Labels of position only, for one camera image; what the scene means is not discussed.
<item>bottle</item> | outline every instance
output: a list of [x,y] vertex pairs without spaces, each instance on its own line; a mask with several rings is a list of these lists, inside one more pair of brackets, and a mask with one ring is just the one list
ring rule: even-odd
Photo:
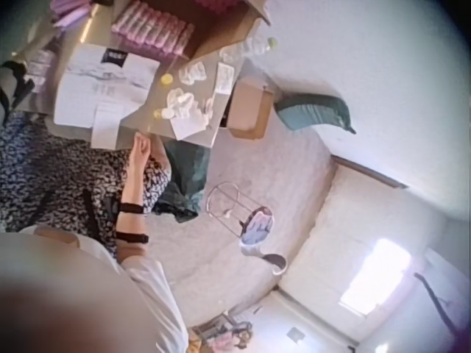
[[227,64],[234,64],[244,57],[265,54],[277,46],[277,40],[273,37],[263,39],[259,36],[249,37],[243,42],[225,46],[219,51],[219,56]]

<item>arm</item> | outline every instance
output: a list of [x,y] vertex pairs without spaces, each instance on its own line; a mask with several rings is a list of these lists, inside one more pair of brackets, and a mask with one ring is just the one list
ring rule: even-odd
[[[122,204],[143,205],[144,169],[149,159],[150,145],[150,140],[147,137],[140,133],[135,134],[134,146],[132,147],[129,164],[127,166],[127,178],[121,195]],[[120,212],[116,222],[116,231],[136,235],[146,234],[144,215]],[[147,250],[142,243],[128,243],[123,240],[117,240],[116,252],[118,262],[122,263],[126,258],[131,256],[145,256]]]
[[[121,203],[143,205],[144,169],[151,151],[147,137],[136,133],[127,167]],[[118,214],[116,231],[146,234],[144,215]],[[117,258],[127,275],[139,287],[156,322],[158,352],[184,353],[188,347],[188,332],[182,315],[163,273],[162,265],[146,256],[146,244],[117,240]]]

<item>table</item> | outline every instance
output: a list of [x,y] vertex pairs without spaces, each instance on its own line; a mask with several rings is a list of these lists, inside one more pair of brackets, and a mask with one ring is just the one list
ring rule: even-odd
[[[119,41],[116,40],[116,36],[111,33],[111,24],[129,2],[130,0],[115,0],[113,7],[104,7],[96,4],[93,8],[92,18],[84,18],[68,28],[59,43],[51,45],[51,47],[48,48],[56,54],[57,61],[55,63],[56,69],[52,72],[52,75],[48,77],[45,88],[41,93],[33,93],[27,97],[18,109],[33,113],[54,115],[54,102],[57,87],[73,50],[80,43],[92,43],[120,49]],[[49,18],[44,19],[44,22],[38,28],[38,33],[47,25],[48,21],[50,21]],[[192,86],[183,85],[178,79],[178,69],[185,65],[188,60],[179,58],[174,63],[161,63],[155,75],[146,103],[121,121],[120,135],[122,135],[121,129],[124,129],[130,131],[140,130],[168,138],[175,138],[170,122],[163,119],[155,119],[154,111],[166,106],[168,92],[177,87],[181,87],[185,92],[193,93],[195,99],[200,104],[213,95],[216,66],[220,61],[219,53],[214,52],[209,54],[203,57],[201,61],[205,65],[208,78],[204,82],[195,82]],[[240,60],[233,65],[235,77],[239,75],[242,64],[243,60]],[[174,81],[170,85],[163,86],[160,84],[160,77],[167,71],[173,75]],[[217,94],[214,99],[213,117],[206,127],[206,130],[188,136],[184,141],[209,148],[212,147],[228,100],[229,96]],[[53,135],[63,138],[80,138],[88,141],[91,139],[91,129],[75,126],[60,126],[52,121],[49,121],[48,128]]]

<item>green cushion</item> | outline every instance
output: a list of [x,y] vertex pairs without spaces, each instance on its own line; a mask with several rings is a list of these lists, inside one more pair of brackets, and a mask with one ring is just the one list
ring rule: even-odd
[[321,94],[297,94],[275,104],[275,111],[290,130],[317,124],[339,126],[356,134],[350,123],[350,113],[345,102]]

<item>small cardboard box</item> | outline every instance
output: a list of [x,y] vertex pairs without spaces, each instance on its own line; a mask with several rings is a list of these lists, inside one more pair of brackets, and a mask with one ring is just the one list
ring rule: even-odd
[[272,111],[274,94],[267,90],[267,83],[255,77],[237,81],[233,91],[227,128],[235,138],[257,140],[265,135]]
[[194,0],[144,0],[150,7],[177,16],[195,25],[195,32],[183,52],[190,60],[204,57],[225,46],[247,38],[262,18],[269,23],[263,9],[266,0],[243,0],[225,13],[217,15]]

